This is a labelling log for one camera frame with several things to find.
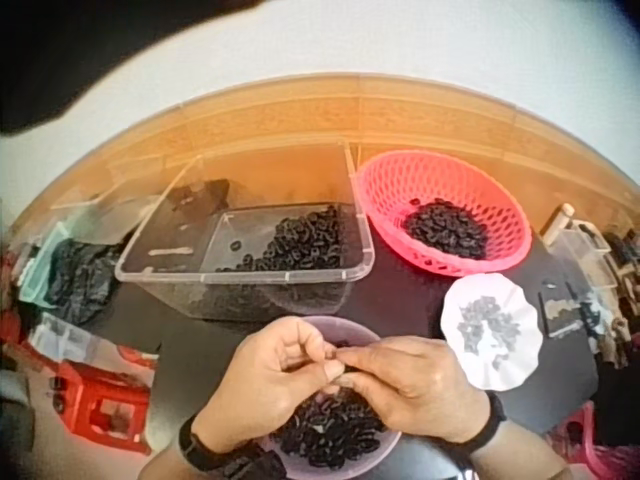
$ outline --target white paper plate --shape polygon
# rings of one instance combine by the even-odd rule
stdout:
[[[477,353],[468,351],[476,342],[465,345],[459,327],[468,323],[463,317],[465,308],[481,297],[494,298],[500,312],[517,326],[519,333],[511,345],[512,351],[500,341],[500,335],[494,335],[485,318],[481,321]],[[499,273],[481,273],[457,280],[444,298],[440,324],[469,382],[478,388],[510,390],[522,385],[538,366],[538,352],[542,346],[538,311],[527,302],[522,288]]]

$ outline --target black table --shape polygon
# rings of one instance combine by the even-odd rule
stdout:
[[[373,271],[358,281],[337,315],[362,323],[380,336],[440,337],[443,298],[455,279],[416,269],[398,257],[374,231]],[[562,281],[561,271],[534,236],[526,260],[503,272],[538,306],[544,280]],[[166,446],[179,425],[201,408],[218,385],[236,345],[258,324],[187,319],[134,285],[123,285],[92,331],[145,351],[161,344],[151,390],[146,435],[151,447]],[[543,433],[577,410],[596,391],[593,356],[583,330],[543,342],[539,366],[525,383],[500,394],[507,415]],[[391,455],[363,479],[445,478],[457,468],[438,447],[404,436]]]

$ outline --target white wall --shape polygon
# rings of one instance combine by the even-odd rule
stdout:
[[[6,220],[88,151],[159,110],[316,72],[405,75],[499,97],[640,182],[640,39],[605,0],[272,0],[142,52],[62,118],[1,138]]]

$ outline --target person's right hand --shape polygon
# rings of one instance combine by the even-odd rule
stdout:
[[[390,337],[367,347],[339,349],[337,358],[361,371],[334,383],[365,397],[392,430],[462,443],[488,421],[486,393],[469,384],[441,340]]]

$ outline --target wrist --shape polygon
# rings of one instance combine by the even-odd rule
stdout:
[[[191,433],[213,453],[223,455],[229,453],[247,442],[232,435],[216,411],[209,406],[196,415],[191,425]]]
[[[474,388],[463,402],[461,412],[456,429],[444,438],[447,442],[465,443],[482,431],[491,416],[489,396],[485,391]]]

